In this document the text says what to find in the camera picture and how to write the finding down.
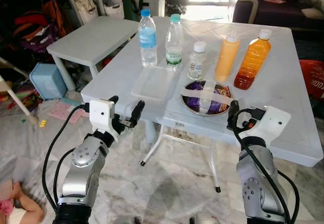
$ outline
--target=black cable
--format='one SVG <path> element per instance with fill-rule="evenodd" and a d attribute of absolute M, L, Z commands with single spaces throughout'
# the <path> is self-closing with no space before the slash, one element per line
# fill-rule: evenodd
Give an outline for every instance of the black cable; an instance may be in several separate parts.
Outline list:
<path fill-rule="evenodd" d="M 71 113 L 69 114 L 69 116 L 66 118 L 64 124 L 62 125 L 61 129 L 59 130 L 59 132 L 56 134 L 56 136 L 54 137 L 52 143 L 50 144 L 49 149 L 47 150 L 46 156 L 45 156 L 45 160 L 44 160 L 44 165 L 43 165 L 43 170 L 42 170 L 42 186 L 43 186 L 43 190 L 45 192 L 46 198 L 48 199 L 48 201 L 50 202 L 52 208 L 54 209 L 54 211 L 56 210 L 57 206 L 55 204 L 55 202 L 53 201 L 53 198 L 47 188 L 46 185 L 46 168 L 47 168 L 47 162 L 49 160 L 50 157 L 50 153 L 52 151 L 52 148 L 55 144 L 55 141 L 57 140 L 57 138 L 60 136 L 60 134 L 62 133 L 62 131 L 64 130 L 64 128 L 66 127 L 67 123 L 69 122 L 72 114 L 77 110 L 77 109 L 83 109 L 83 105 L 79 105 L 76 106 L 74 109 L 72 109 Z"/>
<path fill-rule="evenodd" d="M 293 187 L 293 190 L 295 193 L 295 209 L 294 209 L 294 213 L 292 216 L 292 224 L 294 224 L 296 221 L 297 215 L 298 215 L 298 211 L 299 211 L 299 202 L 300 202 L 299 192 L 298 192 L 298 189 L 297 189 L 295 183 L 287 175 L 285 175 L 284 173 L 282 173 L 279 170 L 278 170 L 278 173 L 289 182 L 289 184 Z"/>
<path fill-rule="evenodd" d="M 289 211 L 287 208 L 287 205 L 285 203 L 285 200 L 282 196 L 282 194 L 280 193 L 278 187 L 276 186 L 276 184 L 274 183 L 274 181 L 272 180 L 271 176 L 268 174 L 268 172 L 265 170 L 265 168 L 263 167 L 263 165 L 261 164 L 261 162 L 257 159 L 257 157 L 254 155 L 254 153 L 247 147 L 247 145 L 242 141 L 241 137 L 239 137 L 238 135 L 238 131 L 237 131 L 237 119 L 240 113 L 243 112 L 247 112 L 251 114 L 251 109 L 242 109 L 239 110 L 233 117 L 233 121 L 232 121 L 232 128 L 233 128 L 233 132 L 235 134 L 235 137 L 237 138 L 238 142 L 243 146 L 244 150 L 251 156 L 251 158 L 253 159 L 253 161 L 256 163 L 256 165 L 260 168 L 260 170 L 262 171 L 262 173 L 265 175 L 265 177 L 267 178 L 267 180 L 269 181 L 270 185 L 272 186 L 273 190 L 275 191 L 275 193 L 277 194 L 279 201 L 283 207 L 283 210 L 285 212 L 285 216 L 286 216 L 286 222 L 287 224 L 292 224 L 291 223 L 291 219 L 290 219 L 290 215 L 289 215 Z"/>
<path fill-rule="evenodd" d="M 64 159 L 67 157 L 67 155 L 69 155 L 71 152 L 73 152 L 75 148 L 67 151 L 60 159 L 59 163 L 57 164 L 56 170 L 55 170 L 55 175 L 54 175 L 54 183 L 53 183 L 53 195 L 54 195 L 54 200 L 55 203 L 58 203 L 59 199 L 57 197 L 57 179 L 59 176 L 59 171 L 60 171 L 60 167 L 62 165 L 62 162 L 64 161 Z"/>

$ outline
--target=dark sofa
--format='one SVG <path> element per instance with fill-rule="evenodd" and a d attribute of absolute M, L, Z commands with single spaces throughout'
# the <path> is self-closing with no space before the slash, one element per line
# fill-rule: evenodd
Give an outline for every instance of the dark sofa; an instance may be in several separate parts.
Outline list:
<path fill-rule="evenodd" d="M 233 22 L 324 30 L 324 14 L 321 16 L 322 12 L 316 10 L 317 16 L 307 14 L 306 17 L 304 15 L 306 12 L 302 9 L 309 10 L 311 7 L 300 5 L 298 0 L 285 1 L 287 3 L 274 4 L 264 0 L 237 0 L 233 12 Z"/>

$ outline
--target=blue bottle cap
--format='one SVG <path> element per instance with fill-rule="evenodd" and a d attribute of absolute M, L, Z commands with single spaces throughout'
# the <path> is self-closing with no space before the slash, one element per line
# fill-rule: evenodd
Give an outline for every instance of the blue bottle cap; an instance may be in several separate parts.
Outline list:
<path fill-rule="evenodd" d="M 150 16 L 150 14 L 151 14 L 150 9 L 141 10 L 141 16 L 142 17 L 148 17 L 148 16 Z"/>
<path fill-rule="evenodd" d="M 172 14 L 171 15 L 171 22 L 179 23 L 180 22 L 180 15 L 179 14 Z"/>

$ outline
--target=blue plastic box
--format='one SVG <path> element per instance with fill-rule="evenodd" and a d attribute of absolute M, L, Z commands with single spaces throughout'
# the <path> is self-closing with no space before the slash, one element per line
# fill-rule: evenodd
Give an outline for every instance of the blue plastic box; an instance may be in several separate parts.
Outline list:
<path fill-rule="evenodd" d="M 37 63 L 29 78 L 44 100 L 62 98 L 66 93 L 66 85 L 55 64 Z"/>

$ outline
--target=backpack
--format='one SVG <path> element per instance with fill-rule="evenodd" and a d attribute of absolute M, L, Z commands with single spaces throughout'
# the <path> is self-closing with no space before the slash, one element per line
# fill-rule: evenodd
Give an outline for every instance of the backpack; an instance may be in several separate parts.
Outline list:
<path fill-rule="evenodd" d="M 38 11 L 28 11 L 14 19 L 14 39 L 26 49 L 46 53 L 46 47 L 57 40 L 58 28 L 52 19 Z"/>
<path fill-rule="evenodd" d="M 59 37 L 64 37 L 73 31 L 71 24 L 65 18 L 64 13 L 60 11 L 56 1 L 49 1 L 42 5 L 42 12 L 51 17 L 56 23 Z"/>

